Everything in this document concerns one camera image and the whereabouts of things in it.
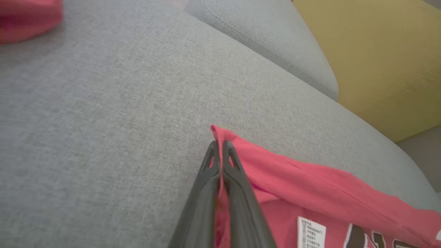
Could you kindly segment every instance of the sofa cushion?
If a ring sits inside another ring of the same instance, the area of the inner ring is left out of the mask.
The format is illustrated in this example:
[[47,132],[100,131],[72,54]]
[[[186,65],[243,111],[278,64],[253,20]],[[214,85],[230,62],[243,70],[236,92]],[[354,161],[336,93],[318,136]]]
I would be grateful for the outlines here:
[[153,1],[65,1],[63,26],[0,47],[0,75],[0,247],[166,247],[212,123],[440,209],[363,120]]
[[287,0],[190,0],[186,11],[336,100],[334,73]]
[[441,124],[440,9],[413,0],[294,3],[335,72],[341,105],[394,142]]

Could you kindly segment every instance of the red t-shirt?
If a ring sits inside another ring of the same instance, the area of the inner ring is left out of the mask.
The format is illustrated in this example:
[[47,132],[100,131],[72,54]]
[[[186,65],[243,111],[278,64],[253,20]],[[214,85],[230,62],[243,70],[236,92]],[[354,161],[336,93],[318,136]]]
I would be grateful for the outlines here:
[[62,19],[62,0],[0,0],[0,44],[44,33]]
[[[349,172],[273,154],[215,125],[211,130],[220,149],[224,140],[233,143],[279,248],[297,247],[299,217],[326,227],[328,248],[374,248],[373,242],[379,248],[441,248],[438,212],[415,209]],[[216,237],[217,247],[229,247],[228,198],[223,186],[217,202]],[[302,246],[323,246],[308,242]]]

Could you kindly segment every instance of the gray fabric upholstery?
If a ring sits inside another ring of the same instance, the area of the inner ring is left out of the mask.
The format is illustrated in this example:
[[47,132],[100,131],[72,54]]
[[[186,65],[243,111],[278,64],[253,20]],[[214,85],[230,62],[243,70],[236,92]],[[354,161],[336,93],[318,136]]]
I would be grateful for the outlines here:
[[337,100],[334,73],[290,1],[190,0],[186,11]]
[[143,0],[65,15],[0,47],[1,247],[166,247],[212,123],[440,209],[394,143],[196,18]]

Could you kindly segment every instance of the seam stitching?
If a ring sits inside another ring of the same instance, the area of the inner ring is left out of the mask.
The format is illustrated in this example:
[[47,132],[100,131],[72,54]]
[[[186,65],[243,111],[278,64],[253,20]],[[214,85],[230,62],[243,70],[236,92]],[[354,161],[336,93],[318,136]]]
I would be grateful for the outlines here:
[[287,64],[288,66],[291,66],[293,69],[297,69],[298,71],[300,71],[301,73],[305,74],[306,76],[310,77],[312,80],[314,80],[316,83],[318,83],[320,86],[326,88],[327,90],[329,90],[330,92],[334,93],[334,94],[338,94],[338,92],[335,92],[331,89],[329,89],[326,85],[322,84],[321,82],[319,82],[317,79],[315,79],[314,77],[312,77],[311,75],[309,75],[308,73],[304,72],[302,69],[298,68],[297,66],[289,63],[288,61],[286,61],[284,58],[280,57],[279,55],[275,54],[274,52],[272,52],[271,50],[269,50],[268,48],[266,48],[264,45],[250,39],[249,37],[247,37],[245,34],[241,33],[240,31],[234,29],[233,27],[231,27],[231,25],[229,23],[227,23],[226,21],[224,21],[222,18],[216,16],[215,14],[213,14],[211,12],[211,10],[207,7],[207,4],[205,3],[205,0],[202,0],[202,2],[204,3],[205,9],[212,15],[214,16],[217,20],[220,21],[221,25],[231,29],[233,32],[236,32],[237,34],[239,34],[240,36],[242,36],[243,38],[247,39],[248,41],[250,41],[251,43],[254,43],[256,45],[256,47],[260,48],[261,50],[269,53],[270,55],[273,55],[275,58],[279,59],[281,62]]
[[405,91],[421,86],[423,81],[426,81],[427,78],[429,78],[431,75],[438,74],[439,72],[441,72],[441,68],[436,68],[436,69],[430,70],[427,73],[425,73],[423,76],[421,76],[420,78],[415,80],[413,84],[406,84],[405,87],[402,87],[402,88],[394,91],[393,93],[391,93],[389,96],[387,96],[381,100],[376,101],[373,105],[371,105],[365,109],[362,109],[362,110],[356,110],[356,111],[354,111],[354,113],[358,116],[361,116],[369,111],[372,111],[373,109],[376,109],[376,108],[380,107],[381,105],[386,104],[387,102],[391,101],[392,99],[403,95],[403,93]]

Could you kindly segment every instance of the clothing label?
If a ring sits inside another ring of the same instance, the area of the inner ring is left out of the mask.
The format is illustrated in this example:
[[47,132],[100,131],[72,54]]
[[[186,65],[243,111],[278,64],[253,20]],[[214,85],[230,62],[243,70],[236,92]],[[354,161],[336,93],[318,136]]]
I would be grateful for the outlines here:
[[326,226],[299,216],[297,230],[297,248],[325,247]]

